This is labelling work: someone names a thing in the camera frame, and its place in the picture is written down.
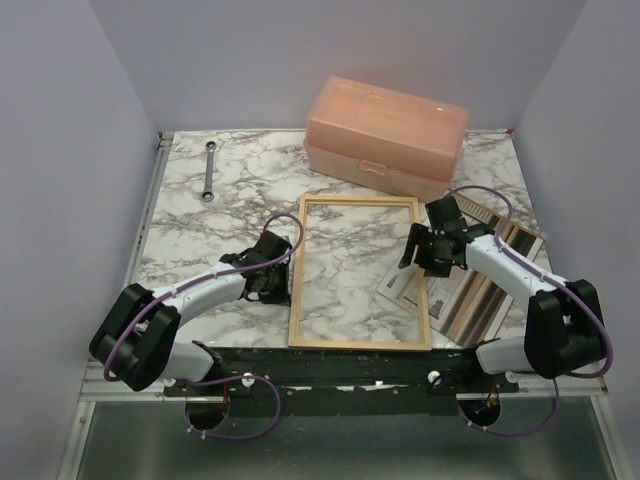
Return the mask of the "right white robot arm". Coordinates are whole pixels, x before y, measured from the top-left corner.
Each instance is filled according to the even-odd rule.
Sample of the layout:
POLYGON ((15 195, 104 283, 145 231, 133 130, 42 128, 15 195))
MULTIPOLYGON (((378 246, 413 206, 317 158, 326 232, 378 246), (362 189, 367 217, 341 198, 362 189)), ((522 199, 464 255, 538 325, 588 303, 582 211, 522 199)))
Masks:
POLYGON ((416 264, 434 278, 448 277, 455 267, 471 269, 511 296, 526 315, 523 336, 483 343, 476 358, 461 365, 467 389, 483 391, 508 371, 554 379, 576 376, 595 363, 610 367, 611 341, 590 282, 538 268, 502 240, 501 227, 468 224, 451 195, 428 203, 426 212, 427 224, 410 228, 400 268, 416 264))

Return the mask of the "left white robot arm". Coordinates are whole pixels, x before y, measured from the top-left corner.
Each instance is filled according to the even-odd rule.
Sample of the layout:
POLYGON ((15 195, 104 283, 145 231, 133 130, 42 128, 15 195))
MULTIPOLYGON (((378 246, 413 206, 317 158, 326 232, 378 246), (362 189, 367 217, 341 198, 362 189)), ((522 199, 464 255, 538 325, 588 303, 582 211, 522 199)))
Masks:
POLYGON ((176 340, 187 322, 238 300, 290 304, 292 245, 271 231, 237 254, 225 254, 209 270, 177 284, 147 289, 127 286, 89 344, 109 378, 141 391, 161 379, 185 380, 201 395, 222 380, 221 357, 202 342, 176 340))

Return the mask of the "translucent orange plastic box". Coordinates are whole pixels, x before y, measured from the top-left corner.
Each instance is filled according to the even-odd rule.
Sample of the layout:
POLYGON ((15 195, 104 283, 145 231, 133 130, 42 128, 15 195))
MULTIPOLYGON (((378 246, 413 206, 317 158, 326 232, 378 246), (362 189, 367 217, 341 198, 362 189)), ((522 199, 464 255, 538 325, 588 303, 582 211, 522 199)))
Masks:
POLYGON ((468 119, 463 107, 331 77, 303 145, 313 171, 430 202, 454 181, 468 119))

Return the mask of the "photo print with window scene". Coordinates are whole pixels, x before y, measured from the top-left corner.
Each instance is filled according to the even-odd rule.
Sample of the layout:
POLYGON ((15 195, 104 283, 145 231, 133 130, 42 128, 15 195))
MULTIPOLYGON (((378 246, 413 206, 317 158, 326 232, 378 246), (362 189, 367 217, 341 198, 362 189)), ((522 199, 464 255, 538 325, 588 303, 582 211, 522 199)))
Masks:
MULTIPOLYGON (((485 223, 495 228, 501 223, 502 217, 487 207, 460 193, 454 197, 469 225, 485 223)), ((541 236, 513 221, 502 237, 529 261, 534 261, 543 249, 541 236)), ((416 279, 424 279, 417 266, 402 270, 394 266, 376 292, 419 318, 416 279)), ((515 335, 524 332, 526 315, 522 309, 486 276, 453 267, 448 278, 426 280, 430 325, 448 339, 446 346, 469 347, 496 337, 510 336, 513 332, 515 335)))

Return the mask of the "light wooden picture frame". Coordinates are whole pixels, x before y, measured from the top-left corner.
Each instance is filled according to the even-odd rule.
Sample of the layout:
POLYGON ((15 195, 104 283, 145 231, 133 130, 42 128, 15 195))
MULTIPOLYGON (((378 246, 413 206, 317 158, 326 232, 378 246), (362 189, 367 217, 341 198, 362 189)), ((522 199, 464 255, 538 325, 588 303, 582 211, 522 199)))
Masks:
POLYGON ((306 349, 431 349, 425 280, 410 275, 418 305, 406 311, 378 292, 397 267, 414 197, 312 195, 300 199, 304 239, 295 254, 288 344, 306 349))

